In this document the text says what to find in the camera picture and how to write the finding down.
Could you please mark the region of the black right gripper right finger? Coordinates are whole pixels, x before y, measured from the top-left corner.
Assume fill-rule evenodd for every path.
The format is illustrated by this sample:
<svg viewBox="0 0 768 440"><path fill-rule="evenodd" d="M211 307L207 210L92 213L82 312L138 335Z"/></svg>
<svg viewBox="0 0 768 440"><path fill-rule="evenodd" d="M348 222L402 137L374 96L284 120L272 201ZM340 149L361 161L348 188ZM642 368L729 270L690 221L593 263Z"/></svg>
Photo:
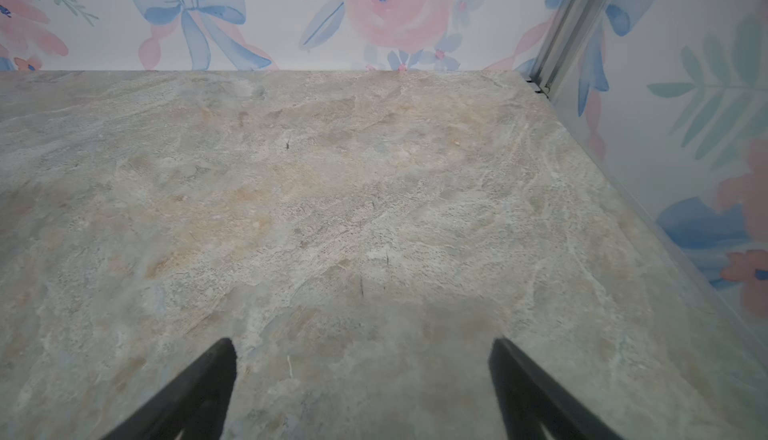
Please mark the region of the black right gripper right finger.
<svg viewBox="0 0 768 440"><path fill-rule="evenodd" d="M510 339L494 340L488 366L508 438L621 439Z"/></svg>

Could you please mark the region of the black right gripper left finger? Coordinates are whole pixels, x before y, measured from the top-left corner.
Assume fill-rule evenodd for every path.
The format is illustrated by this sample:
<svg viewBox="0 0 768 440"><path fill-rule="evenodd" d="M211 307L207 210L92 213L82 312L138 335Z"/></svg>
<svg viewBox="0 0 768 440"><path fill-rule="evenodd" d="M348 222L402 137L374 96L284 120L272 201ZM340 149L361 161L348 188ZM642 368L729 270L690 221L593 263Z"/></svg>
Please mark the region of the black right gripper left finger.
<svg viewBox="0 0 768 440"><path fill-rule="evenodd" d="M219 439L237 376L237 354L221 338L107 439Z"/></svg>

